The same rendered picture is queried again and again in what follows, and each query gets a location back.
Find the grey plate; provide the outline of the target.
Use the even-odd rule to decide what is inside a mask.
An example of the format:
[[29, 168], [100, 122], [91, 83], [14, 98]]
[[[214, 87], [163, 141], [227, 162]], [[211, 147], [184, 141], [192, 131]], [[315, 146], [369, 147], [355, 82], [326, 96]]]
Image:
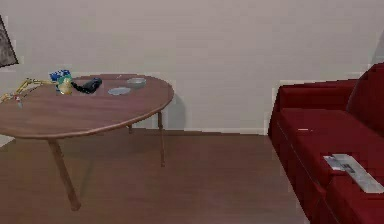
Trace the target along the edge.
[[128, 94], [130, 91], [131, 89], [127, 87], [116, 87], [116, 88], [109, 89], [108, 93], [113, 96], [119, 96], [119, 95]]

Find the round brown wooden table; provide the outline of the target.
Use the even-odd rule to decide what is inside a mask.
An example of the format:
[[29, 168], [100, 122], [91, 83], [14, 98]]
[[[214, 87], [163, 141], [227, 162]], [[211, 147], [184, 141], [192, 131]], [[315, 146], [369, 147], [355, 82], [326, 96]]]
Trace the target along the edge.
[[127, 94], [113, 96], [110, 89], [125, 86], [132, 74], [100, 74], [100, 87], [92, 94], [60, 94], [45, 84], [21, 94], [21, 100], [0, 103], [0, 135], [45, 140], [66, 189], [70, 207], [81, 207], [66, 169], [60, 139], [103, 133], [160, 116], [172, 101], [174, 89], [168, 82], [144, 76], [146, 84]]

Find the red sofa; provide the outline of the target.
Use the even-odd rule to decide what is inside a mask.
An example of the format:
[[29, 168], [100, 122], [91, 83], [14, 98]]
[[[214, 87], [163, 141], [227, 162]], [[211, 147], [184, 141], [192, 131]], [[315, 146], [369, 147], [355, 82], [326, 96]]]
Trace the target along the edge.
[[384, 224], [384, 192], [325, 160], [350, 155], [384, 186], [384, 62], [358, 79], [281, 86], [268, 136], [310, 224]]

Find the grey framed wall picture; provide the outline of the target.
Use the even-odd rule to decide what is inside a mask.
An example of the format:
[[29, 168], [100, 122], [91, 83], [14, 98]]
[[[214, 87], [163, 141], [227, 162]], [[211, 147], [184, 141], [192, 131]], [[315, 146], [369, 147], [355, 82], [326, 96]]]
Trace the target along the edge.
[[0, 15], [0, 68], [18, 64], [2, 16]]

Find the grey remote control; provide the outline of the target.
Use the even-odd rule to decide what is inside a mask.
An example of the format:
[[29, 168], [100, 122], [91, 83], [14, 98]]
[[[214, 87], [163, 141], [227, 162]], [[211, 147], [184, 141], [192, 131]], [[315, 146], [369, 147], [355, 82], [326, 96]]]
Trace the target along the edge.
[[363, 192], [384, 193], [384, 186], [369, 174], [354, 157], [348, 154], [332, 154], [324, 156], [324, 160], [332, 170], [346, 172]]

